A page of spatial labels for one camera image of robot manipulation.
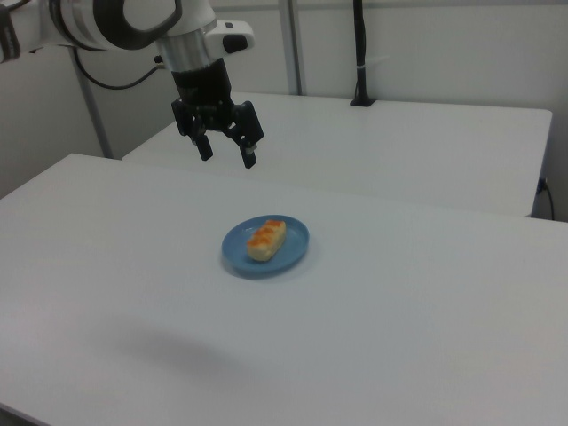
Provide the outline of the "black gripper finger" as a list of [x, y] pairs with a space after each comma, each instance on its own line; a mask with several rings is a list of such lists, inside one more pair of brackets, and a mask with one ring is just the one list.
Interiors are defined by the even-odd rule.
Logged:
[[256, 164], [256, 145], [264, 132], [250, 101], [232, 105], [228, 110], [228, 123], [223, 133], [240, 149], [244, 167], [251, 169]]
[[178, 133], [191, 139], [197, 147], [200, 157], [207, 161], [213, 156], [209, 139], [206, 136], [206, 128], [199, 115], [195, 115], [182, 99], [176, 99], [171, 103], [172, 111], [177, 124]]

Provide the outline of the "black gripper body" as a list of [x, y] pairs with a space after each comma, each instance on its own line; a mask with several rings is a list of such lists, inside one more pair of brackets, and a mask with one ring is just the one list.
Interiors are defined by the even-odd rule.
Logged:
[[201, 69], [171, 72], [179, 98], [171, 106], [180, 133], [235, 133], [231, 83], [223, 59]]

